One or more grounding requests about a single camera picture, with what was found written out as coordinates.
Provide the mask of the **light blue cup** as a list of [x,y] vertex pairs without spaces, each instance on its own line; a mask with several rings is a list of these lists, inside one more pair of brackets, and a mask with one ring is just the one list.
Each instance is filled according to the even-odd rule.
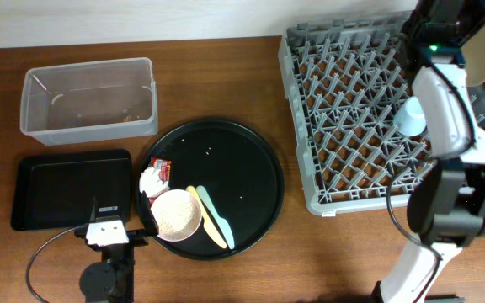
[[426,128],[423,108],[416,97],[405,101],[393,118],[397,131],[404,136],[418,136]]

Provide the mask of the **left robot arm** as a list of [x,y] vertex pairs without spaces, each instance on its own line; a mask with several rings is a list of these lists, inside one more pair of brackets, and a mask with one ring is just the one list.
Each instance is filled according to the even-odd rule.
[[78,228],[76,237],[101,253],[101,260],[87,266],[79,279],[79,287],[86,302],[133,302],[134,269],[137,247],[149,244],[149,238],[158,234],[158,226],[150,210],[150,201],[142,192],[136,198],[136,213],[141,229],[127,231],[117,215],[97,217],[93,208],[90,221]]

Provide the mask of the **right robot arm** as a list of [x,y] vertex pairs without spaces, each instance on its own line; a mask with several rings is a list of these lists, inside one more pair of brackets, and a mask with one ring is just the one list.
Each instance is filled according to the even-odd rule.
[[407,242],[374,302],[424,301],[445,265],[485,235],[485,130],[468,95],[485,82],[485,0],[418,2],[401,52],[433,168],[408,200]]

